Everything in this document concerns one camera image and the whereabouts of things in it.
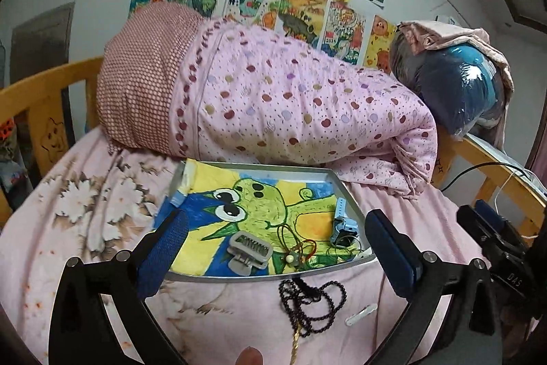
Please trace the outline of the pale green hair clip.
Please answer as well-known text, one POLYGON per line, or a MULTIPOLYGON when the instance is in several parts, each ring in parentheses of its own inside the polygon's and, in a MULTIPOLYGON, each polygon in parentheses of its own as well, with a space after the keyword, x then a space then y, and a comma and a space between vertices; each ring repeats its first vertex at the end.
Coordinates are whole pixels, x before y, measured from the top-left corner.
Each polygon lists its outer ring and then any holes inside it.
POLYGON ((351 327, 355 325, 360 320, 366 318, 367 316, 373 314, 377 311, 377 304, 373 303, 368 306, 366 306, 364 309, 359 311, 358 313, 355 313, 351 316, 349 316, 347 319, 345 319, 345 324, 348 327, 351 327))

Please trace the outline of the pink dotted quilt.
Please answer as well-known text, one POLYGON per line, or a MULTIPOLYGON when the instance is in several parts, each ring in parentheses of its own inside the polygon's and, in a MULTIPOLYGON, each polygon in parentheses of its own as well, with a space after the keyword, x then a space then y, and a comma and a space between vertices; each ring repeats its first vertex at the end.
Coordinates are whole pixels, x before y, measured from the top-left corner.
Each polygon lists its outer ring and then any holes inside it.
POLYGON ((413 197, 431 182, 438 136, 424 102, 392 76, 210 19, 174 84, 170 148, 199 160, 324 166, 413 197))

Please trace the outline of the blue kids smartwatch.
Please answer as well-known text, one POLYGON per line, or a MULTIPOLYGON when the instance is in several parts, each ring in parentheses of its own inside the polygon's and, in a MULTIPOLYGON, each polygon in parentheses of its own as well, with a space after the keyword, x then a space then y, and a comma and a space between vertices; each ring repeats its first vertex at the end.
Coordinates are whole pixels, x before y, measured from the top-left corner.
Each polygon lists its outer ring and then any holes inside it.
POLYGON ((330 244, 336 248, 348 248, 359 242, 359 227, 356 220, 346 215, 345 198, 337 198, 332 224, 330 244))

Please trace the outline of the plastic bagged blue bedding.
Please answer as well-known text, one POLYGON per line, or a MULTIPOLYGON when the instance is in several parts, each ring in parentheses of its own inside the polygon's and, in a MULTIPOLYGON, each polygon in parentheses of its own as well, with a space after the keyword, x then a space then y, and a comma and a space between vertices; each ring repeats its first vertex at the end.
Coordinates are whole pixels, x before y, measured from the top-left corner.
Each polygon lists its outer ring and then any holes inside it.
POLYGON ((415 53, 400 30, 390 45, 389 66, 449 135, 461 138, 471 133, 503 147, 509 94, 500 70, 476 47, 466 42, 415 53))

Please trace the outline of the red checked pillow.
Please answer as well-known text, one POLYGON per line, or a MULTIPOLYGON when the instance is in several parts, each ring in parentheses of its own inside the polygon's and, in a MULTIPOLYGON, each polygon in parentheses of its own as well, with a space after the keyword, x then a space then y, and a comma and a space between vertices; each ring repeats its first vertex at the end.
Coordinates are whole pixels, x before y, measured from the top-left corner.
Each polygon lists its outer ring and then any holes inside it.
POLYGON ((170 148, 170 107, 181 63, 204 17, 156 2, 134 12, 106 45, 97 78, 97 113, 115 149, 170 148))

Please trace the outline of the pink floral bedsheet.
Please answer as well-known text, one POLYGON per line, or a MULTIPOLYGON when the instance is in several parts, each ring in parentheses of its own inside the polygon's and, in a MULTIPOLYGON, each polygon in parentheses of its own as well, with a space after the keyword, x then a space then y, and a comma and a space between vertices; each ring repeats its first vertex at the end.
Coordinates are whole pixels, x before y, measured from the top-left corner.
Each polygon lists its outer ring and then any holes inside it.
MULTIPOLYGON (((31 353, 47 363, 56 288, 66 261, 111 259, 149 231, 175 163, 143 151, 108 152, 100 130, 85 135, 39 183, 1 233, 1 303, 31 353)), ((479 247, 457 224, 456 205, 429 187, 414 200, 352 183, 362 210, 379 208, 422 250, 468 263, 479 247)), ((248 347, 268 364, 362 364, 397 322, 405 303, 377 262, 309 277, 342 283, 348 299, 331 328, 294 342, 275 281, 165 282, 147 304, 191 364, 232 364, 248 347), (377 311, 348 327, 370 304, 377 311)))

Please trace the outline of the pink folded cloth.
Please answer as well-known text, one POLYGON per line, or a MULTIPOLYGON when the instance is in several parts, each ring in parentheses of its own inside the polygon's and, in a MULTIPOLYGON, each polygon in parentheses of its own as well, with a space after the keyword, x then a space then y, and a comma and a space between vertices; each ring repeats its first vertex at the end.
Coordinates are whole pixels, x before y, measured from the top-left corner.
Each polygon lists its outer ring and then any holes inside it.
POLYGON ((505 55, 481 29, 403 21, 389 49, 394 76, 418 94, 449 135, 504 148, 515 84, 505 55))

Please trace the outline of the grey claw hair clip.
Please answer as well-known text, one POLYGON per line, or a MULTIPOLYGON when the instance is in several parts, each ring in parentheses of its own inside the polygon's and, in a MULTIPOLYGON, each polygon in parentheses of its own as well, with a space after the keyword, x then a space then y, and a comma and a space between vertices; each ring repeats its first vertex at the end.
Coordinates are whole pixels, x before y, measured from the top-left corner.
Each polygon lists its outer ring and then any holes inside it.
POLYGON ((267 269, 273 251, 270 243, 251 233, 239 231, 229 239, 227 252, 231 259, 228 268, 239 276, 249 277, 254 270, 267 269))

